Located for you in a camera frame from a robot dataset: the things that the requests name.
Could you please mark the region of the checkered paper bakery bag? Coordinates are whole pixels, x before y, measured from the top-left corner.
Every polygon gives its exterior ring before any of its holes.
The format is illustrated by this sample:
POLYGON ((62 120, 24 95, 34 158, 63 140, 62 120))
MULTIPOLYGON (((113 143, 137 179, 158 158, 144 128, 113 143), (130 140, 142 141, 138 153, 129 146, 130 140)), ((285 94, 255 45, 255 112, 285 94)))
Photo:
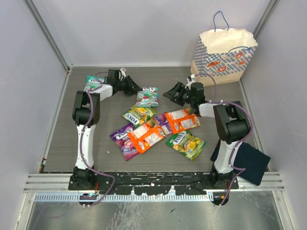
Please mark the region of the checkered paper bakery bag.
POLYGON ((190 72, 204 86, 240 80, 258 43, 246 29, 214 28, 199 34, 190 72))

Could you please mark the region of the teal Fox's candy bag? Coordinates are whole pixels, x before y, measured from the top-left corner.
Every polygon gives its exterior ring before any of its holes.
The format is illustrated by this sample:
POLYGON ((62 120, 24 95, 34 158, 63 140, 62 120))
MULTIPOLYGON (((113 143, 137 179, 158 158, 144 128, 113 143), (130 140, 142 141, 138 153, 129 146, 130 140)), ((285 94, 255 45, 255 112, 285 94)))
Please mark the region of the teal Fox's candy bag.
POLYGON ((157 107, 158 102, 158 87, 143 87, 142 91, 137 92, 136 106, 137 107, 157 107))
POLYGON ((94 90, 95 88, 101 86, 101 83, 104 83, 104 78, 97 78, 95 76, 87 76, 87 81, 84 87, 84 91, 94 90))

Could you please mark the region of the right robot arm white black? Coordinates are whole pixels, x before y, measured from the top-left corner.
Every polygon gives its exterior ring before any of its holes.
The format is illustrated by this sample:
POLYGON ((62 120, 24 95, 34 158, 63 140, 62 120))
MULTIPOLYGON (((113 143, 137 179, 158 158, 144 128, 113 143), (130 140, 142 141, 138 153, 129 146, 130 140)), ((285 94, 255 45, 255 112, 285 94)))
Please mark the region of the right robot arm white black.
POLYGON ((189 104, 192 113, 198 117, 215 119, 220 145, 210 172, 210 182, 214 188, 222 188, 233 179, 233 158, 251 131, 248 114, 242 103, 209 102, 205 100, 204 87, 200 82, 190 82, 187 85, 178 82, 163 96, 180 106, 189 104))

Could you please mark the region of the purple Fox's berries candy bag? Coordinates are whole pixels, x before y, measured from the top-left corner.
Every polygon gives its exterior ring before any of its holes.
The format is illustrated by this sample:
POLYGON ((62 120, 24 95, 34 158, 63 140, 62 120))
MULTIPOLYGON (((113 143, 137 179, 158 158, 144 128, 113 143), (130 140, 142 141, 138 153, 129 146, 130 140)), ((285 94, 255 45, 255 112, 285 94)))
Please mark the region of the purple Fox's berries candy bag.
POLYGON ((139 154, 128 136, 128 133, 134 129, 135 127, 133 124, 129 123, 110 135, 110 138, 120 147, 126 161, 129 161, 139 154))

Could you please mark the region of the small purple snack packet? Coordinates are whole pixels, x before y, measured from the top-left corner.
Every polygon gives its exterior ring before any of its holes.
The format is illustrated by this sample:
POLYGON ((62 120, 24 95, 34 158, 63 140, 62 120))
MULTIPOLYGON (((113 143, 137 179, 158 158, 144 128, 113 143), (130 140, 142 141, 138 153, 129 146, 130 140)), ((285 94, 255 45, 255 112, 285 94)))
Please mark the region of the small purple snack packet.
POLYGON ((166 117, 166 113, 162 113, 154 118, 156 124, 162 128, 166 135, 172 134, 172 129, 166 117))

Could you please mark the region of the yellow green Fox's candy bag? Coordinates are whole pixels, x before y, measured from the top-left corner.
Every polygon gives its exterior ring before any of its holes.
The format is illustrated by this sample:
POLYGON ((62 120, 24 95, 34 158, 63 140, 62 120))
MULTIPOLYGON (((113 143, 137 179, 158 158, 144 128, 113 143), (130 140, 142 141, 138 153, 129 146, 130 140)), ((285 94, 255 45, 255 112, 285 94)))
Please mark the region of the yellow green Fox's candy bag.
POLYGON ((186 130, 173 134, 166 145, 194 161, 204 149, 206 142, 186 130))

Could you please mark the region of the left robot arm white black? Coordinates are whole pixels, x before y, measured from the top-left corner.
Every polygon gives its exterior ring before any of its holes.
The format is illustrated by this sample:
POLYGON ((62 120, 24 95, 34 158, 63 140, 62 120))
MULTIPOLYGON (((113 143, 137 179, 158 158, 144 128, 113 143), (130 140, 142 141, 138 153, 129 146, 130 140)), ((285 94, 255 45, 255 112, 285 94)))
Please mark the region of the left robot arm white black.
POLYGON ((98 173, 94 170, 94 131, 100 120, 100 103, 117 92, 130 96, 141 90, 126 69, 110 69, 107 76, 89 76, 84 90, 77 91, 72 118, 77 127, 78 153, 71 177, 71 183, 85 190, 94 188, 98 173))

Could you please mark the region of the orange snack packet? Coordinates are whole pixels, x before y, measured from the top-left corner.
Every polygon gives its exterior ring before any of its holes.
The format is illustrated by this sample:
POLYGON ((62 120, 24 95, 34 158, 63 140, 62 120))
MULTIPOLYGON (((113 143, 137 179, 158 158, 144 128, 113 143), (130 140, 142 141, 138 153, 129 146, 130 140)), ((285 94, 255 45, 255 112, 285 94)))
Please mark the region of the orange snack packet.
POLYGON ((157 124, 154 118, 143 123, 135 130, 128 133, 132 144, 135 149, 140 153, 145 153, 154 144, 166 137, 166 134, 162 127, 157 124))

